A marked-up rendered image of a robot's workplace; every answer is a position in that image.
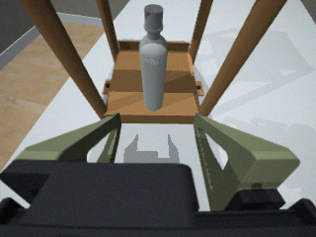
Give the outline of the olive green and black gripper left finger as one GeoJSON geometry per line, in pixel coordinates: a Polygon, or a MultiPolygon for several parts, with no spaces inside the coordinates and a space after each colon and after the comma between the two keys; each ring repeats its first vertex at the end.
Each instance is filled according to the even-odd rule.
{"type": "Polygon", "coordinates": [[[88,152],[105,136],[106,145],[96,163],[115,163],[121,130],[120,114],[26,147],[16,159],[87,162],[88,152]]]}

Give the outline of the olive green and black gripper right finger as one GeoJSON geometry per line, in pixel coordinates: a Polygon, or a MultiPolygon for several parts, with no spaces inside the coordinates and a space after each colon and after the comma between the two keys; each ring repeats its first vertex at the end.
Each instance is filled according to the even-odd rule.
{"type": "Polygon", "coordinates": [[[224,210],[241,190],[277,189],[300,165],[289,148],[200,113],[194,131],[210,211],[224,210]],[[227,153],[223,173],[205,134],[227,153]]]}

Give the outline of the grey bottle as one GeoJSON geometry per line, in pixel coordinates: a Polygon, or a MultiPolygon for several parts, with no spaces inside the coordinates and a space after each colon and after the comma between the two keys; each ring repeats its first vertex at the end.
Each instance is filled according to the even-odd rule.
{"type": "Polygon", "coordinates": [[[139,44],[144,106],[149,111],[158,111],[163,105],[168,56],[168,44],[160,35],[163,7],[157,4],[145,6],[144,21],[147,35],[139,44]]]}

